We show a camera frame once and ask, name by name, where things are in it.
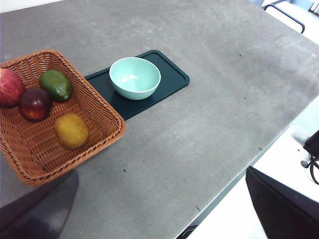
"apple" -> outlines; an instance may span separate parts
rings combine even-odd
[[[48,117],[52,100],[47,91],[41,88],[30,88],[20,98],[20,114],[29,121],[38,122]]]
[[[16,72],[1,68],[0,75],[0,106],[14,106],[26,88]]]

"brown woven basket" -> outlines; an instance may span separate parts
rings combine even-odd
[[[49,69],[63,72],[73,85],[71,98],[54,102],[50,116],[40,122],[25,120],[18,107],[0,108],[2,152],[26,184],[40,186],[59,177],[124,134],[123,118],[61,53],[37,51],[5,62],[1,68],[15,71],[27,88],[40,87],[39,77]],[[84,146],[75,150],[63,149],[53,131],[54,122],[67,113],[81,116],[90,131]]]

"concrete surface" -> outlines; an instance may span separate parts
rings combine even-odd
[[[77,168],[62,239],[175,238],[319,90],[319,46],[245,0],[68,0],[1,15],[1,61],[42,48],[83,75],[158,49],[191,79]],[[29,190],[2,156],[2,204]]]

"mint green bowl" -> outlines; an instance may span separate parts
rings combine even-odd
[[[154,93],[160,84],[160,71],[138,57],[122,58],[113,63],[110,77],[115,90],[129,100],[142,100]]]

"tray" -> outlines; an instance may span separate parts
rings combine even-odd
[[[140,101],[128,100],[119,95],[112,86],[109,68],[93,73],[85,78],[110,103],[124,120],[139,114],[168,96],[184,88],[189,83],[189,76],[158,50],[150,50],[137,57],[156,65],[161,74],[161,81],[156,91]]]

